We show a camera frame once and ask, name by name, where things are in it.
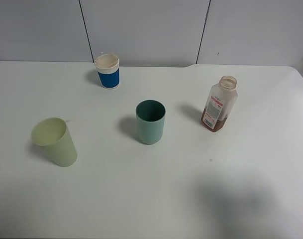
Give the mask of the clear plastic drink bottle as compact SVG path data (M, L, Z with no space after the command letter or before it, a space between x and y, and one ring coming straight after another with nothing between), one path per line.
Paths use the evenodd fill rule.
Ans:
M222 129L238 97L237 80L232 76L223 76L212 86L207 98L201 123L210 131Z

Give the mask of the blue paper cup white rim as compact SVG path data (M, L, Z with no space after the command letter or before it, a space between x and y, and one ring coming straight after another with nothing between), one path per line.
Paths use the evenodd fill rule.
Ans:
M119 58L113 54L104 54L94 61L101 84L106 89L114 89L119 85Z

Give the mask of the teal green plastic cup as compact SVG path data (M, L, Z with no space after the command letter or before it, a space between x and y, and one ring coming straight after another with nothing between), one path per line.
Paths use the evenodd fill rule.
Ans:
M163 135L166 109L156 100L145 100L136 107L137 132L144 144L155 144Z

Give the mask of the light green plastic cup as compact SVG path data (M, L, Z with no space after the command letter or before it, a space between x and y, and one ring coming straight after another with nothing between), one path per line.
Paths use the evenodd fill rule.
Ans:
M40 121L31 131L31 142L60 167L68 167L77 160L78 154L69 129L61 118Z

